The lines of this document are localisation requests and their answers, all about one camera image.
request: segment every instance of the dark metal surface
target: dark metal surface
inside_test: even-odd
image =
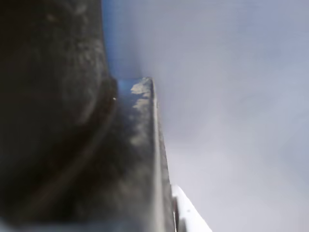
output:
[[[109,114],[100,0],[0,3],[0,185]]]
[[[48,163],[38,163],[5,189],[14,211],[2,216],[17,231],[174,231],[152,80],[119,81],[113,102],[109,123],[80,151],[68,149],[62,169],[54,163],[60,170],[46,176]],[[18,188],[27,191],[15,197]]]

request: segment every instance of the dark object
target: dark object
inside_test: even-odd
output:
[[[153,83],[109,77],[100,1],[2,1],[0,26],[5,225],[174,232]]]

